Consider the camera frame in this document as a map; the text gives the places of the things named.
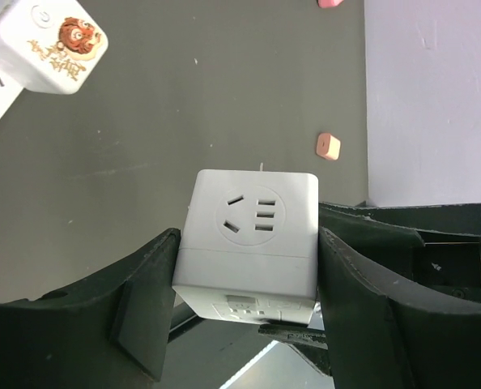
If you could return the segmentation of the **pink triangular power strip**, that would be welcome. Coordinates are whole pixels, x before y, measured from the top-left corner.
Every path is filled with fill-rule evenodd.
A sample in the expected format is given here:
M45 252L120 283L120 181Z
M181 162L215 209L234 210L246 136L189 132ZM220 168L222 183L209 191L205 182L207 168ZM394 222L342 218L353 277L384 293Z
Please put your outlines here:
M333 8L339 6L343 0L317 0L317 4L320 8Z

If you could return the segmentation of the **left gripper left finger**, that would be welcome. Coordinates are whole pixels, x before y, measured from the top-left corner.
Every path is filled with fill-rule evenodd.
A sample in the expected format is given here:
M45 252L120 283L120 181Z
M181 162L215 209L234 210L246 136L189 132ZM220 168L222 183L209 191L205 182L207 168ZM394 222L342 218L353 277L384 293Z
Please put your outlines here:
M181 234L34 301L0 303L0 388L153 388L162 377Z

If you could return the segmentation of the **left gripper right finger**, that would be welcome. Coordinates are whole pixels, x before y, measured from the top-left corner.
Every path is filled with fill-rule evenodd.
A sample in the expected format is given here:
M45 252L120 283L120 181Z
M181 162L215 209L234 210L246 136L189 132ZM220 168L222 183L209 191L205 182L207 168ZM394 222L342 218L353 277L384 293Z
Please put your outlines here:
M481 302L427 288L318 235L318 288L337 388L481 388Z

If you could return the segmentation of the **white tiger cube plug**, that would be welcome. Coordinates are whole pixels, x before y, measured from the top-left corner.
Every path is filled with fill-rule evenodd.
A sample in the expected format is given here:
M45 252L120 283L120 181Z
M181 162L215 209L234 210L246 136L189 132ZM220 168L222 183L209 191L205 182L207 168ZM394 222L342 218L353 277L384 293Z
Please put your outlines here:
M108 47L77 1L0 1L0 69L29 91L76 93Z

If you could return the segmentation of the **pink small cube plug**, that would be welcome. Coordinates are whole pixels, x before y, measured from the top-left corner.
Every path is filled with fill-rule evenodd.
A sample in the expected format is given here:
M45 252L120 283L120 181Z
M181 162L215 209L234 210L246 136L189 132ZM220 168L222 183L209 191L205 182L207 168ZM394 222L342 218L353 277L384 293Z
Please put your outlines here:
M331 133L320 133L317 137L316 154L326 160L337 160L341 145L341 140Z

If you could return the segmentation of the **plain white cube socket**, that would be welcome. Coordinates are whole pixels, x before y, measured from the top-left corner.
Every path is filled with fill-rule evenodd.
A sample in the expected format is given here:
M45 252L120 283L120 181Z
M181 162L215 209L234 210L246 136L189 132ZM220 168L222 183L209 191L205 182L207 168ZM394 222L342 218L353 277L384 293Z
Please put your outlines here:
M204 169L172 288L201 318L308 326L317 300L318 179Z

